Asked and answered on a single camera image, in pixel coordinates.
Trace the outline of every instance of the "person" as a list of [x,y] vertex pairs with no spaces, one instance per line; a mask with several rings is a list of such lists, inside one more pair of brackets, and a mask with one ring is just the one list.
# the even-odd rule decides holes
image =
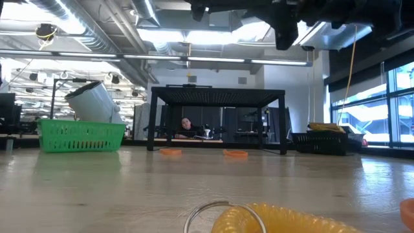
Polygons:
[[176,139],[192,139],[194,136],[202,136],[201,127],[193,126],[191,121],[184,117],[181,119],[181,126],[175,135]]

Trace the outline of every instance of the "black metal frame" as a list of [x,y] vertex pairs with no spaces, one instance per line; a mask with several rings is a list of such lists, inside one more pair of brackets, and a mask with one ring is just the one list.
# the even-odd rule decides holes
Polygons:
[[[386,73],[386,85],[387,85],[387,93],[386,94],[381,94],[378,96],[374,96],[371,98],[366,98],[364,100],[358,100],[358,101],[354,101],[348,104],[345,104],[344,108],[346,107],[353,107],[353,106],[358,106],[358,105],[362,105],[362,104],[369,104],[372,102],[377,102],[377,101],[381,101],[381,100],[386,100],[387,101],[387,110],[388,110],[388,131],[389,131],[389,142],[370,142],[369,144],[372,146],[388,146],[390,148],[403,148],[403,147],[413,147],[414,143],[407,143],[407,142],[394,142],[393,141],[393,129],[392,129],[392,114],[391,114],[391,99],[392,98],[398,98],[401,96],[406,96],[408,94],[414,94],[414,87],[412,88],[407,88],[404,90],[399,90],[399,91],[394,91],[391,92],[390,91],[390,84],[389,84],[389,75],[388,72]],[[334,111],[340,110],[342,109],[342,105],[338,105],[338,106],[333,106],[331,103],[331,123],[333,123],[333,113]]]
[[82,82],[95,82],[98,80],[88,80],[86,78],[73,78],[73,79],[55,78],[53,79],[52,101],[50,102],[50,115],[49,115],[50,119],[53,119],[54,99],[56,97],[56,91],[57,91],[56,84],[58,83],[58,81],[64,81],[64,82],[72,81],[75,83],[82,83]]
[[[211,107],[256,107],[257,112],[260,113],[262,108],[266,105],[272,103],[275,100],[279,100],[279,108],[285,109],[285,91],[284,90],[262,90],[262,89],[225,89],[225,88],[194,88],[194,87],[152,87],[151,88],[151,107],[149,110],[149,127],[148,127],[148,140],[147,140],[147,150],[154,150],[154,133],[155,133],[155,118],[157,115],[157,101],[158,97],[165,101],[168,105],[167,107],[167,142],[166,146],[177,145],[176,143],[171,143],[171,132],[172,132],[172,119],[173,119],[173,108],[175,106],[211,106]],[[208,96],[209,100],[213,100],[213,95],[215,93],[221,94],[265,94],[264,99],[255,99],[255,102],[245,102],[245,103],[236,103],[231,101],[222,100],[220,102],[176,102],[168,96],[168,94],[177,94],[177,93],[203,93]],[[257,114],[257,125],[263,125],[263,120],[261,114]],[[286,116],[284,111],[279,112],[279,137],[280,137],[280,154],[285,155],[287,153],[287,140],[286,140]],[[263,149],[263,128],[257,127],[259,144],[256,148]],[[196,143],[200,147],[211,147],[213,144],[209,143]]]

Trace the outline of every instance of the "black table frame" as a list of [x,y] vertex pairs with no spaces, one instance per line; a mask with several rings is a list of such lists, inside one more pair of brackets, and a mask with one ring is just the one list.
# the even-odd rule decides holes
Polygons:
[[[220,93],[237,93],[237,94],[268,94],[269,97],[258,101],[255,104],[249,103],[231,103],[231,102],[173,102],[169,100],[165,93],[185,93],[194,92],[194,90],[202,93],[212,94],[212,92]],[[165,101],[167,106],[167,146],[171,146],[172,138],[172,120],[175,106],[210,106],[210,107],[256,107],[257,112],[260,113],[262,108],[272,103],[275,100],[279,101],[279,109],[285,109],[285,91],[284,90],[262,90],[262,89],[225,89],[225,88],[198,88],[198,87],[152,87],[151,88],[151,107],[149,110],[149,125],[148,125],[148,140],[147,150],[154,151],[154,134],[155,134],[155,119],[157,115],[157,102],[158,98]],[[263,125],[263,119],[261,114],[257,114],[257,125]],[[263,127],[257,128],[258,149],[263,149]],[[284,111],[279,111],[279,138],[280,138],[280,154],[286,155],[286,116]]]

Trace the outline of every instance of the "metal ring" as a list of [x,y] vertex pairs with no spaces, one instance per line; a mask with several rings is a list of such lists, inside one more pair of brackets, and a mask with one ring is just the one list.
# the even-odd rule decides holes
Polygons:
[[194,208],[193,211],[191,211],[191,213],[187,217],[186,223],[184,225],[184,233],[188,233],[188,231],[190,229],[191,222],[195,219],[195,217],[197,217],[201,212],[203,212],[203,211],[205,211],[209,208],[216,207],[216,206],[231,206],[231,207],[244,208],[245,210],[249,211],[253,215],[255,220],[259,223],[262,233],[267,233],[265,224],[263,223],[261,218],[258,216],[258,214],[256,212],[254,212],[253,209],[251,209],[249,206],[245,206],[245,205],[234,205],[234,204],[231,204],[229,201],[225,201],[225,200],[211,201],[209,203],[202,204],[202,205],[199,205],[198,207]]

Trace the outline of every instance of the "orange object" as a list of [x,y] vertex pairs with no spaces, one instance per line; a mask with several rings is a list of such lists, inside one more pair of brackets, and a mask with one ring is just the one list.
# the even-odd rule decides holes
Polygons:
[[248,153],[245,151],[228,151],[223,150],[224,155],[232,156],[232,157],[247,157]]
[[[324,217],[316,217],[275,207],[267,204],[248,205],[262,219],[268,233],[301,232],[301,233],[357,233],[360,232],[344,223]],[[262,232],[253,215],[240,206],[224,211],[214,223],[212,233]]]
[[161,149],[160,152],[163,155],[181,155],[182,154],[181,150],[174,150],[174,149]]
[[414,198],[400,203],[400,214],[402,222],[414,232]]

